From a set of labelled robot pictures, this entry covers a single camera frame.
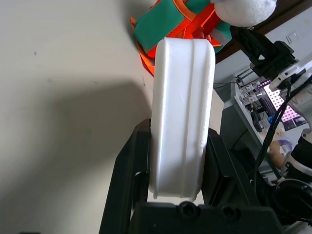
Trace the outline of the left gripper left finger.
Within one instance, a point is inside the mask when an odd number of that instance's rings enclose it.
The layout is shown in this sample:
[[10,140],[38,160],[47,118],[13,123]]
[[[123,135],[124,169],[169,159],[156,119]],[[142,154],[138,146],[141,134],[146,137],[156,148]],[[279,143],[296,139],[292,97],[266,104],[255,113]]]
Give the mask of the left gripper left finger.
[[119,152],[106,198],[100,234],[126,234],[131,211],[146,202],[150,177],[151,120],[138,124]]

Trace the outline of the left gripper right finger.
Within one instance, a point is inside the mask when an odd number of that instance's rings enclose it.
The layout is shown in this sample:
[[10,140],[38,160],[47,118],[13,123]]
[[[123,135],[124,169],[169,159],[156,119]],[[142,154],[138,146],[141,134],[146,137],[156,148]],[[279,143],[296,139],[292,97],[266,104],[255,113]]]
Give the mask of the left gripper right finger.
[[204,204],[214,207],[264,206],[242,164],[228,152],[222,137],[211,128],[208,131],[201,192]]

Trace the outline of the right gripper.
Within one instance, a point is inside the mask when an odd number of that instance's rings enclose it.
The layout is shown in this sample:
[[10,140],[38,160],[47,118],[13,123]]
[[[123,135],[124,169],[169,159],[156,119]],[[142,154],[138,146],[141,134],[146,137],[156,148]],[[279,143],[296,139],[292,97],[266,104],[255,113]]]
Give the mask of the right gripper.
[[276,78],[297,62],[294,50],[286,43],[266,43],[264,35],[243,27],[231,26],[232,40],[253,64],[252,70],[264,78]]

